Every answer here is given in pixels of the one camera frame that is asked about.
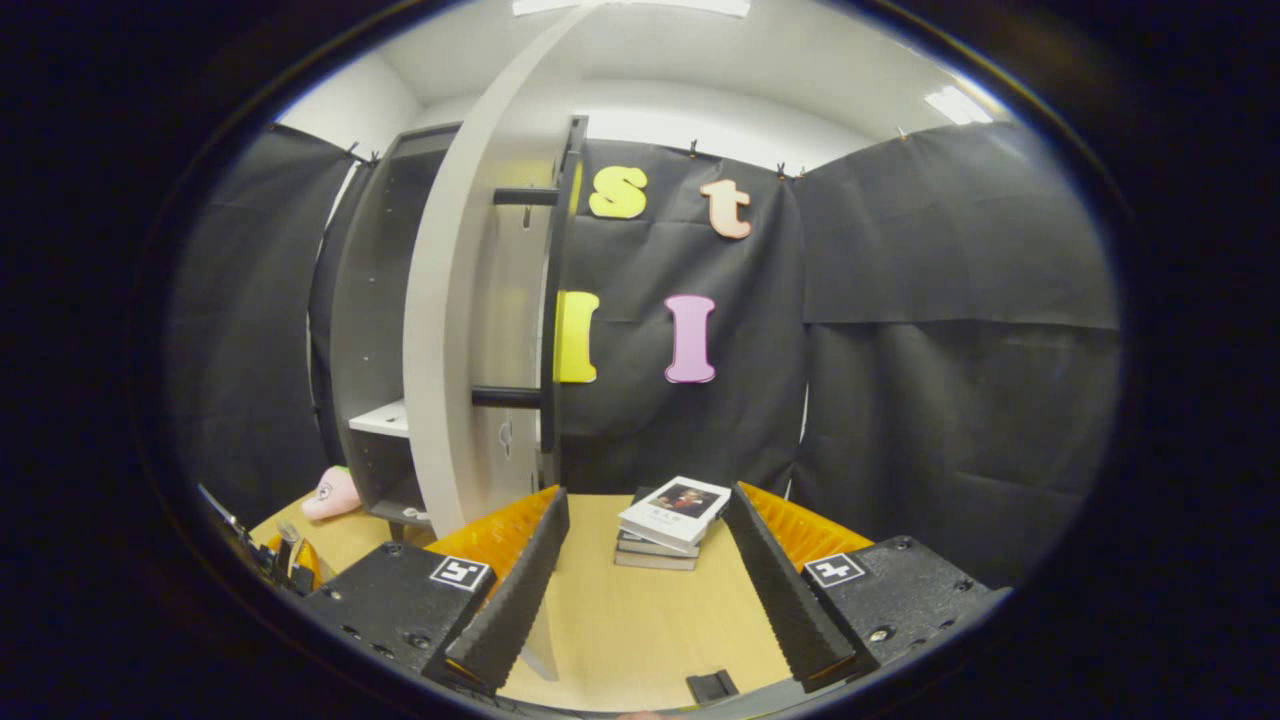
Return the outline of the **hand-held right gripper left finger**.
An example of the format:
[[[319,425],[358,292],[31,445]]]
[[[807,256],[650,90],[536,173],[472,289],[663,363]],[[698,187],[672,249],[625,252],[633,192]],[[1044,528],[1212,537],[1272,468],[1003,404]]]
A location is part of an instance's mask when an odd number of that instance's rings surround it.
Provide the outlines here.
[[[300,606],[379,664],[490,697],[526,646],[568,530],[568,495],[553,486],[433,547],[381,543]]]

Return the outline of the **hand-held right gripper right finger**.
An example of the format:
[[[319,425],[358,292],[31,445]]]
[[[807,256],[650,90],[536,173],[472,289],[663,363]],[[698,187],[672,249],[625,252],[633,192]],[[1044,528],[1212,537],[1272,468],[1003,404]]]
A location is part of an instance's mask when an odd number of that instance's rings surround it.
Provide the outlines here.
[[[873,543],[754,486],[733,487],[724,520],[788,670],[809,692],[914,660],[1001,601],[919,539]]]

